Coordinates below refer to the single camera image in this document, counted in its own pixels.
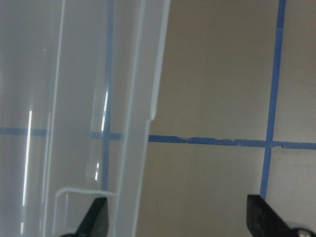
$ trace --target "transparent plastic container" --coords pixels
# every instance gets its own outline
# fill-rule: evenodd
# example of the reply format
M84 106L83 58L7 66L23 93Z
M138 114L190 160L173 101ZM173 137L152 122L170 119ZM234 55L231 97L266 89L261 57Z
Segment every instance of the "transparent plastic container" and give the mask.
M0 237L135 236L169 4L0 1Z

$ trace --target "vertical blue tape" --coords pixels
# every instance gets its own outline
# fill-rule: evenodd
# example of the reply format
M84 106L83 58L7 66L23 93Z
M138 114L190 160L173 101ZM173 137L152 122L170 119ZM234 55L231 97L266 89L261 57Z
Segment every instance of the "vertical blue tape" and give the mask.
M273 133L274 133L276 107L277 107L277 89L278 89L278 79L279 79L279 73L280 73L282 42L283 42L283 24L284 24L284 15L285 15L285 5L286 5L286 0L279 0L277 22L276 22L276 42L275 42L275 54L274 54L274 61L273 61L270 105L269 105L267 136L266 136L266 148L265 148L261 186L260 186L260 196L263 199L265 199L267 196L270 160L271 160L271 152L272 152L272 146L273 146Z
M111 139L111 93L112 93L112 59L113 59L113 24L114 24L114 0L108 0L107 5L107 35L106 35L106 62L105 62L105 92L108 100L105 112L105 124L103 131L103 160L102 160L102 190L108 189L109 157Z

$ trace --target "metal screw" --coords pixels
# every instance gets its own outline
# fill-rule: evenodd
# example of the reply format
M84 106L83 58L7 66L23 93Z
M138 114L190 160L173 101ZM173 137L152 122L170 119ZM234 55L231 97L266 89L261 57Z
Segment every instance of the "metal screw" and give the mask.
M307 231L304 231L304 230L299 230L298 231L298 236L299 237L311 237L311 234Z

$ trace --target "clear plastic bin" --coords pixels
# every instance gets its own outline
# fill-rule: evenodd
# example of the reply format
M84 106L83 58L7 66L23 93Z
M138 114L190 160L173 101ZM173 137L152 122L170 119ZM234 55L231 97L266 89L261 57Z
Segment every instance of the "clear plastic bin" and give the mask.
M169 0L0 1L0 237L135 235Z

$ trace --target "silver bolt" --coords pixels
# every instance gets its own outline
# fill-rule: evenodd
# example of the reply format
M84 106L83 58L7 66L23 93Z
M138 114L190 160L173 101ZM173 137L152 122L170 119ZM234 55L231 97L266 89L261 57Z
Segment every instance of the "silver bolt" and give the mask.
M311 234L307 231L304 231L304 230L299 230L298 231L298 236L299 237L311 237Z

